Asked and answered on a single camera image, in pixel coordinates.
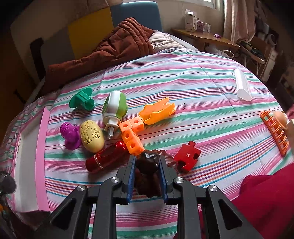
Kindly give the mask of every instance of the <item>red puzzle piece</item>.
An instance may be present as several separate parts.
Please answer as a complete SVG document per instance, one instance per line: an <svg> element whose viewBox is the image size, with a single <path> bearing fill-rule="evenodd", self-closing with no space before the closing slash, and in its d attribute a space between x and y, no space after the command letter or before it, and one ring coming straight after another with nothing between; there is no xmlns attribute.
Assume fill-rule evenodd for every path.
<svg viewBox="0 0 294 239"><path fill-rule="evenodd" d="M173 159L178 163L180 172L189 172L197 163L201 150L194 148L195 145L193 141L189 141L188 145L183 144L174 156Z"/></svg>

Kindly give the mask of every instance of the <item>yellow panel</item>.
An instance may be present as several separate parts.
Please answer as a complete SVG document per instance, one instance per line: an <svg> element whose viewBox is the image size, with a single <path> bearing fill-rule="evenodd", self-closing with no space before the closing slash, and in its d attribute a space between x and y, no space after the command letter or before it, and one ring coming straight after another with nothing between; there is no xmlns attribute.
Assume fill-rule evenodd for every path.
<svg viewBox="0 0 294 239"><path fill-rule="evenodd" d="M110 8L88 14L69 24L68 28L75 58L88 56L114 28Z"/></svg>

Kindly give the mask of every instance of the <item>striped bedspread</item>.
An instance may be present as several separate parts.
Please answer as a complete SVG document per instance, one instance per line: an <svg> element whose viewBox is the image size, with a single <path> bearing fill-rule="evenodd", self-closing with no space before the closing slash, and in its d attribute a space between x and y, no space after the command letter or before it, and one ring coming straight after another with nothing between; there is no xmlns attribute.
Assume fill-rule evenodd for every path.
<svg viewBox="0 0 294 239"><path fill-rule="evenodd" d="M234 69L249 81L252 101L237 97ZM69 100L81 88L91 87L95 109L70 109ZM45 177L53 211L79 184L89 187L115 176L117 168L89 175L84 163L91 156L84 147L64 147L60 125L81 125L94 120L104 128L102 107L108 94L122 91L133 118L144 105L169 97L176 112L154 125L145 125L139 137L145 149L164 149L174 156L183 143L194 141L201 150L195 167L183 177L194 185L218 186L229 199L238 196L243 178L249 174L272 174L293 162L290 150L284 158L259 117L263 110L281 110L272 94L251 72L237 62L185 49L169 49L76 80L58 92L38 99L10 124L2 145L0 166L11 172L19 126L42 107L50 110L46 136ZM120 139L116 132L106 140L110 146ZM93 225L93 215L89 238ZM117 206L118 238L172 238L176 232L177 207L166 206L158 197L133 193L128 206Z"/></svg>

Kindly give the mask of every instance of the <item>blue gripper pad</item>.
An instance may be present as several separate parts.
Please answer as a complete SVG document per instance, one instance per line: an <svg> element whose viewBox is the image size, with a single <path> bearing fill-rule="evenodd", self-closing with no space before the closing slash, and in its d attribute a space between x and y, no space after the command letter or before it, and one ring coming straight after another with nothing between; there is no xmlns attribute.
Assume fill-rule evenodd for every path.
<svg viewBox="0 0 294 239"><path fill-rule="evenodd" d="M164 171L161 164L161 161L159 161L159 182L160 182L160 188L161 188L161 195L162 199L164 200L164 203L167 202L167 191L166 191L166 181L164 177Z"/></svg>
<svg viewBox="0 0 294 239"><path fill-rule="evenodd" d="M133 189L134 189L134 183L135 183L135 162L136 157L133 158L132 161L132 168L130 172L130 178L128 181L128 190L127 190L127 202L130 203L132 196L133 196Z"/></svg>

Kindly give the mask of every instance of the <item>red fabric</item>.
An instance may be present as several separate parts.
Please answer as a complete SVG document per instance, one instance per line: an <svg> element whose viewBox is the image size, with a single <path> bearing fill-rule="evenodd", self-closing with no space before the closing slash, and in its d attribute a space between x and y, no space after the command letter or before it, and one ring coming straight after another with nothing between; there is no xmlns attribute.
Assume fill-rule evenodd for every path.
<svg viewBox="0 0 294 239"><path fill-rule="evenodd" d="M294 119L294 104L288 109L286 115L288 116L289 120Z"/></svg>
<svg viewBox="0 0 294 239"><path fill-rule="evenodd" d="M294 217L294 163L274 175L245 177L232 203L264 239L279 238Z"/></svg>

